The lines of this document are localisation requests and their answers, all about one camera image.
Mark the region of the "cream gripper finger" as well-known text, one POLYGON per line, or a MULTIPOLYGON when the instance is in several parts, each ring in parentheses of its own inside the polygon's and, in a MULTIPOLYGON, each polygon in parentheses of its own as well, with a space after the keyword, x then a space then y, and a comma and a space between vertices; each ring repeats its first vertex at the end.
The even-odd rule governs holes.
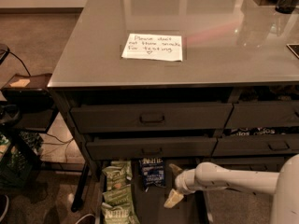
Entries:
POLYGON ((180 175, 183 172, 183 170, 174 163, 170 163, 169 167, 171 168, 173 175, 180 175))
POLYGON ((171 189, 169 192, 168 198, 166 199, 164 203, 165 208, 173 208, 176 204, 182 201, 184 198, 184 195, 178 192, 175 189, 171 189))

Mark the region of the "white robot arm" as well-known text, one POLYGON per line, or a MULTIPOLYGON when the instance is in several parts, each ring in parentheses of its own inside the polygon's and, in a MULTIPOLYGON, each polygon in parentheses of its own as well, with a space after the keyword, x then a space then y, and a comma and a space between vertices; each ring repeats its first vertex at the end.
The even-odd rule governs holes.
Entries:
POLYGON ((165 208, 173 208, 197 190, 234 189, 272 195, 270 224, 299 224, 299 155, 289 158, 279 172, 232 170, 208 161, 190 170, 173 163, 170 168, 176 177, 175 187, 165 208))

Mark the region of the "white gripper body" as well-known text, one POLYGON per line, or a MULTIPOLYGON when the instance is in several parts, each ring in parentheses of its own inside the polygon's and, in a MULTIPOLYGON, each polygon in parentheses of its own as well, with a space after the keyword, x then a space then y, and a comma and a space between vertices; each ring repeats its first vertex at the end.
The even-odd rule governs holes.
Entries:
POLYGON ((183 170, 180 171, 175 178, 175 186, 178 193, 183 195, 190 195, 196 192, 195 189, 195 171, 183 170))

